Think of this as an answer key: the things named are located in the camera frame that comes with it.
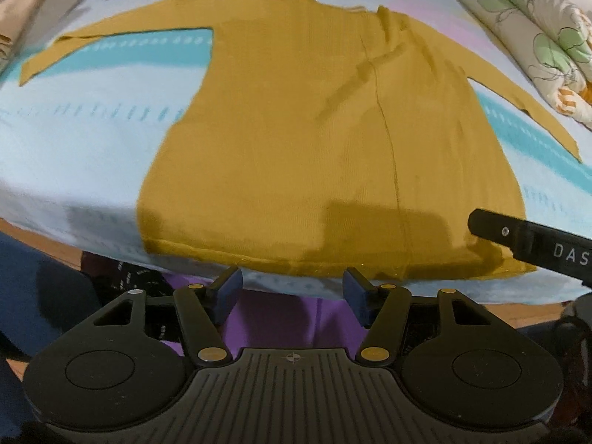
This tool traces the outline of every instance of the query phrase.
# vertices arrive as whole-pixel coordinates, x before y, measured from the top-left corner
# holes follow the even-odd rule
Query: dark cloth
[[[34,421],[5,358],[28,361],[100,308],[87,277],[0,233],[0,437]]]
[[[587,444],[586,436],[576,428],[560,428],[541,437],[534,444]]]
[[[23,428],[35,419],[6,358],[29,361],[129,289],[141,288],[150,296],[172,294],[172,288],[154,270],[98,256],[87,255],[86,262],[95,262],[95,267],[87,266],[92,275],[0,233],[0,439],[17,437],[23,431],[21,440],[6,442],[60,442],[47,437],[44,427]],[[167,330],[163,338],[170,333]],[[164,331],[158,328],[152,334],[158,338]]]

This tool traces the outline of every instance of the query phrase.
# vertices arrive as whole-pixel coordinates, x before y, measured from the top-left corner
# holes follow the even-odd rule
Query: light blue bedsheet
[[[58,33],[153,1],[86,0],[78,16]],[[320,1],[369,9],[381,3],[393,9],[398,5],[396,0]],[[441,18],[431,21],[447,6],[449,23],[457,25],[453,30],[438,28]],[[414,8],[408,11],[413,15]],[[452,32],[451,38],[469,48],[475,45],[477,53],[534,91],[481,29],[467,27],[474,34],[458,30],[469,31],[456,17],[461,11],[456,0],[434,0],[433,10],[423,7],[415,17]],[[49,39],[29,42],[0,76],[0,217],[100,255],[207,278],[216,275],[217,265],[148,255],[135,217],[140,187],[159,145],[199,91],[215,51],[212,36],[208,29],[188,29],[108,37],[19,87],[22,62]],[[528,218],[592,238],[592,133],[558,116],[578,141],[584,159],[580,164],[527,115],[473,85],[520,184]],[[341,296],[338,279],[246,270],[245,282],[254,289]],[[542,304],[585,292],[575,279],[544,270],[505,280],[408,286],[417,295],[455,287],[484,303]]]

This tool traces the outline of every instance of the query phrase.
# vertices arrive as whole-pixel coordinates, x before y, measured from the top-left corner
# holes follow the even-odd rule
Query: mustard yellow sweater
[[[527,111],[525,91],[407,15],[314,0],[163,0],[60,37],[24,84],[106,35],[211,28],[212,59],[137,204],[146,250],[273,273],[468,278],[527,270],[472,238],[476,207],[525,217],[467,78]]]

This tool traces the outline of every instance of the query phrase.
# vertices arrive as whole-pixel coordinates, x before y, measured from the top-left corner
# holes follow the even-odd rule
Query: black plastic base
[[[230,365],[197,371],[146,423],[110,433],[50,428],[79,444],[528,444],[547,433],[541,423],[506,432],[443,423],[390,370],[353,363],[343,349],[245,349]]]

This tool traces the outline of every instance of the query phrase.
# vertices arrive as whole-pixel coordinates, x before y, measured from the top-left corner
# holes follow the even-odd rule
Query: purple fabric
[[[171,286],[205,283],[199,277],[165,275]],[[243,347],[302,349],[344,347],[353,358],[366,331],[343,300],[243,290],[221,329],[236,357]],[[171,344],[177,352],[179,344]]]

